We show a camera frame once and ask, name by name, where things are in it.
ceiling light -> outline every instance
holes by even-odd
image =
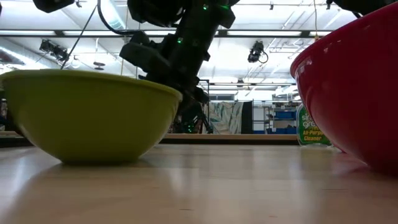
[[[51,30],[0,30],[0,35],[55,35]]]
[[[210,83],[210,85],[217,86],[236,86],[236,85],[244,85],[244,86],[291,86],[292,83]]]
[[[228,31],[228,35],[253,35],[253,36],[300,36],[301,31]]]
[[[174,34],[175,30],[147,30],[145,31],[147,35],[167,35],[167,34]]]
[[[73,30],[73,31],[63,31],[65,35],[80,35],[81,31]],[[108,36],[108,35],[118,35],[112,31],[108,30],[98,30],[98,31],[84,31],[83,36],[92,35],[92,36]]]
[[[326,36],[326,35],[328,35],[330,33],[331,33],[330,31],[318,31],[318,36],[323,37],[323,36]],[[315,37],[316,35],[317,35],[317,32],[315,32],[315,31],[310,32],[310,36]]]

yellow-green bowl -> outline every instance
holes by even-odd
[[[25,136],[65,163],[135,161],[166,134],[182,96],[173,88],[77,70],[0,75]]]

spotlight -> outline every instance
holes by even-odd
[[[37,9],[50,13],[75,3],[75,0],[33,0],[33,3]]]
[[[243,81],[243,79],[238,79],[238,83],[244,83],[244,81]]]
[[[249,63],[258,62],[263,52],[264,52],[264,44],[262,44],[262,41],[257,40],[256,43],[254,43],[253,48],[250,50],[248,62]]]
[[[103,68],[103,67],[105,66],[104,63],[101,63],[101,62],[94,62],[93,65],[96,66],[96,67],[94,68],[95,70],[98,70],[98,71],[103,71],[103,70],[104,70],[104,68]]]
[[[61,48],[59,45],[53,44],[49,40],[43,40],[39,47],[39,50],[41,50],[45,54],[50,54],[60,62],[68,60],[67,49]]]

bowl rim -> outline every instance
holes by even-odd
[[[338,28],[337,30],[332,31],[330,34],[320,38],[315,43],[308,46],[303,52],[301,52],[294,59],[294,61],[292,62],[291,66],[290,66],[290,75],[294,79],[296,79],[295,72],[296,72],[297,68],[299,67],[300,63],[303,62],[303,59],[305,57],[308,57],[309,55],[311,55],[311,52],[313,52],[314,50],[322,48],[323,46],[325,46],[326,44],[329,44],[330,42],[332,42],[334,40],[338,40],[338,39],[340,40],[344,33],[356,32],[358,29],[363,27],[364,24],[369,24],[370,22],[375,23],[375,21],[377,21],[378,18],[381,18],[382,16],[386,16],[386,12],[387,12],[387,15],[390,15],[390,14],[395,15],[395,13],[397,11],[398,11],[398,2],[395,2],[388,6],[384,6],[366,16],[359,18],[359,19],[355,19],[355,20],[347,23],[346,25]]]
[[[60,70],[60,69],[40,69],[40,70],[15,70],[11,72],[6,72],[0,75],[0,90],[4,89],[3,81],[12,78],[22,78],[22,77],[46,77],[46,76],[57,76],[57,77],[79,77],[79,78],[95,78],[102,80],[112,80],[117,82],[132,83],[135,85],[149,87],[159,91],[165,91],[182,101],[182,94],[171,87],[161,85],[155,82],[150,82],[147,80],[138,80],[135,78],[125,77],[122,75],[113,75],[109,73],[92,72],[85,70]]]

wooden table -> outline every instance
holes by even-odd
[[[166,134],[165,139],[297,140],[296,134]]]
[[[4,224],[398,222],[398,180],[295,146],[158,146],[128,167],[0,152]]]

